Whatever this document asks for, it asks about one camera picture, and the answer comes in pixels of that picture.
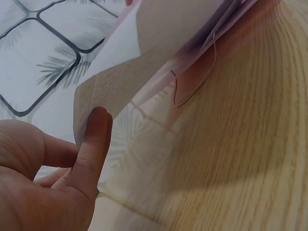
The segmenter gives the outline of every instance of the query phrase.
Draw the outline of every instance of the wooden table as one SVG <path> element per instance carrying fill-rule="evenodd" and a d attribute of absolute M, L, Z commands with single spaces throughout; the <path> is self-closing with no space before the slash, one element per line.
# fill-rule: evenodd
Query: wooden table
<path fill-rule="evenodd" d="M 259 0 L 217 52 L 185 105 L 157 99 L 90 230 L 308 230 L 308 1 Z"/>

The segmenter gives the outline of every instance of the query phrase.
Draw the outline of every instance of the finger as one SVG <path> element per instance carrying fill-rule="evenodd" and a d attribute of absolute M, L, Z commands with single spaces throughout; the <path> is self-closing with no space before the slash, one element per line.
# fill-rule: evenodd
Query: finger
<path fill-rule="evenodd" d="M 68 181 L 68 186 L 82 192 L 91 202 L 95 201 L 96 186 L 109 148 L 111 128 L 111 115 L 103 108 L 95 108 L 88 118 L 84 141 Z"/>
<path fill-rule="evenodd" d="M 66 186 L 69 180 L 69 177 L 72 173 L 72 168 L 70 168 L 68 171 L 65 172 L 63 176 L 61 176 L 53 185 L 53 189 L 60 189 L 63 186 Z"/>
<path fill-rule="evenodd" d="M 77 146 L 73 143 L 60 140 L 43 134 L 45 155 L 42 165 L 51 167 L 72 167 L 78 155 Z"/>
<path fill-rule="evenodd" d="M 34 182 L 43 188 L 50 188 L 57 182 L 70 168 L 60 168 L 48 176 L 39 178 Z"/>
<path fill-rule="evenodd" d="M 133 0 L 125 0 L 127 6 L 130 6 L 133 3 Z"/>

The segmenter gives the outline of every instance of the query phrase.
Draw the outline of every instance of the hand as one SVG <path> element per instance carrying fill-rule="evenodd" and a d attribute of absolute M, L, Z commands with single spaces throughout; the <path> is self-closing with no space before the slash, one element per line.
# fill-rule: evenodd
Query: hand
<path fill-rule="evenodd" d="M 127 6 L 130 6 L 133 3 L 133 0 L 125 0 Z"/>
<path fill-rule="evenodd" d="M 95 108 L 78 152 L 31 124 L 0 121 L 0 230 L 86 231 L 111 128 L 111 115 Z M 42 165 L 64 168 L 33 182 Z"/>

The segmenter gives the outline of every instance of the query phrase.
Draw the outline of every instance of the folded paper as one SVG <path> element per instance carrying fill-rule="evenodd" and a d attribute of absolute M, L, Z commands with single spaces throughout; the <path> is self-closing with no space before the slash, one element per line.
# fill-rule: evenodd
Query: folded paper
<path fill-rule="evenodd" d="M 242 4 L 240 0 L 134 1 L 76 89 L 76 144 L 83 140 L 93 108 L 104 107 L 116 117 L 153 76 L 166 76 L 165 84 L 180 75 L 208 49 L 214 34 L 221 36 L 219 29 L 228 25 L 227 19 Z"/>

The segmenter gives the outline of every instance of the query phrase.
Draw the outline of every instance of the black grid line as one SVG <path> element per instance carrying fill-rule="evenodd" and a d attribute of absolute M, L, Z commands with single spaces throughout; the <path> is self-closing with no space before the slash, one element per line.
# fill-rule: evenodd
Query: black grid line
<path fill-rule="evenodd" d="M 14 4 L 16 4 L 23 12 L 26 13 L 26 16 L 23 20 L 21 20 L 20 22 L 18 22 L 17 24 L 15 24 L 14 26 L 12 26 L 11 28 L 9 28 L 4 34 L 2 34 L 0 36 L 0 40 L 5 38 L 12 30 L 14 30 L 15 28 L 17 28 L 19 25 L 21 25 L 22 23 L 29 21 L 29 20 L 35 20 L 38 23 L 40 23 L 42 26 L 44 26 L 47 30 L 49 30 L 51 33 L 53 33 L 57 38 L 59 38 L 62 42 L 64 42 L 68 47 L 70 47 L 76 54 L 76 60 L 75 62 L 67 69 L 65 70 L 58 78 L 57 80 L 50 85 L 45 91 L 44 93 L 39 96 L 39 98 L 25 111 L 16 111 L 6 100 L 5 98 L 0 94 L 0 100 L 7 106 L 7 108 L 15 115 L 18 117 L 23 117 L 28 115 L 43 99 L 44 97 L 49 94 L 53 89 L 55 89 L 57 87 L 57 85 L 76 67 L 78 66 L 78 64 L 80 63 L 81 60 L 81 54 L 89 54 L 92 51 L 94 51 L 97 47 L 99 47 L 105 38 L 101 39 L 99 42 L 97 42 L 92 48 L 84 50 L 84 49 L 80 49 L 78 48 L 73 42 L 71 42 L 69 39 L 67 39 L 65 36 L 63 36 L 61 33 L 59 33 L 57 30 L 55 30 L 53 27 L 51 27 L 48 23 L 46 23 L 44 20 L 41 19 L 40 14 L 43 13 L 44 11 L 48 10 L 49 8 L 51 8 L 52 6 L 59 4 L 59 3 L 63 3 L 67 0 L 59 0 L 56 2 L 52 2 L 51 4 L 49 4 L 48 6 L 38 10 L 38 11 L 31 11 L 29 10 L 26 6 L 24 6 L 19 0 L 12 0 Z M 108 12 L 109 14 L 113 15 L 114 17 L 117 17 L 117 15 L 115 15 L 114 13 L 110 12 L 109 10 L 107 10 L 106 8 L 104 8 L 103 6 L 99 5 L 98 3 L 95 2 L 95 0 L 89 0 L 91 3 L 94 3 L 96 6 L 100 7 L 101 9 L 105 10 L 106 12 Z M 36 13 L 36 17 L 29 17 L 31 13 Z"/>

